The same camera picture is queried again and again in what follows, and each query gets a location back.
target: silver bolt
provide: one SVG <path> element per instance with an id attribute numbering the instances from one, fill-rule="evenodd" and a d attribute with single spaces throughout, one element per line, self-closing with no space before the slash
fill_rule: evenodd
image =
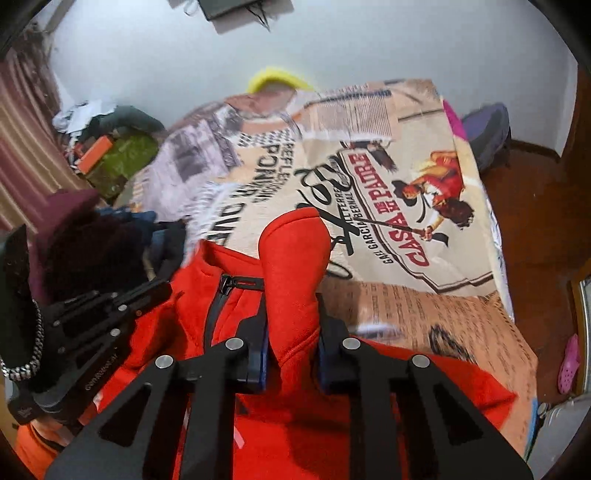
<path id="1" fill-rule="evenodd" d="M 158 368 L 168 368 L 173 364 L 173 362 L 174 359 L 170 355 L 160 355 L 156 359 L 156 366 Z"/>
<path id="2" fill-rule="evenodd" d="M 343 346 L 347 350 L 357 350 L 361 346 L 361 342 L 356 338 L 349 337 L 343 340 Z"/>
<path id="3" fill-rule="evenodd" d="M 242 348 L 242 345 L 244 345 L 244 340 L 241 338 L 234 337 L 226 340 L 226 348 L 228 350 L 238 350 L 239 348 Z"/>
<path id="4" fill-rule="evenodd" d="M 415 367 L 427 368 L 431 361 L 425 355 L 415 355 L 413 357 L 413 364 Z"/>

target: striped curtain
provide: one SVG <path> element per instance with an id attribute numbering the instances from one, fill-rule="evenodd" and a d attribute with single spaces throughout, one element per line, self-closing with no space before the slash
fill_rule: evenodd
<path id="1" fill-rule="evenodd" d="M 29 28 L 0 62 L 0 229 L 36 232 L 47 195 L 89 187 L 60 152 L 51 125 L 59 108 L 43 35 Z"/>

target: wooden floor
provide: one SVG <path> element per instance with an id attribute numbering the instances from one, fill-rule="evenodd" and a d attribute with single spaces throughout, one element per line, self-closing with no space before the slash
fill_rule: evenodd
<path id="1" fill-rule="evenodd" d="M 516 324 L 538 356 L 538 399 L 558 403 L 557 376 L 576 332 L 569 279 L 591 257 L 589 188 L 566 162 L 512 150 L 483 182 L 501 227 Z"/>

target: baseboard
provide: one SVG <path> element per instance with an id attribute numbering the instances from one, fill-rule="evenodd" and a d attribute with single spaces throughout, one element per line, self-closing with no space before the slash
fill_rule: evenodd
<path id="1" fill-rule="evenodd" d="M 560 155 L 558 155 L 558 152 L 556 150 L 553 150 L 552 148 L 548 147 L 542 147 L 541 145 L 536 145 L 535 143 L 523 142 L 521 140 L 515 140 L 513 138 L 509 143 L 509 148 L 511 150 L 520 150 L 523 152 L 542 155 L 543 157 L 552 158 L 557 162 L 560 161 Z"/>

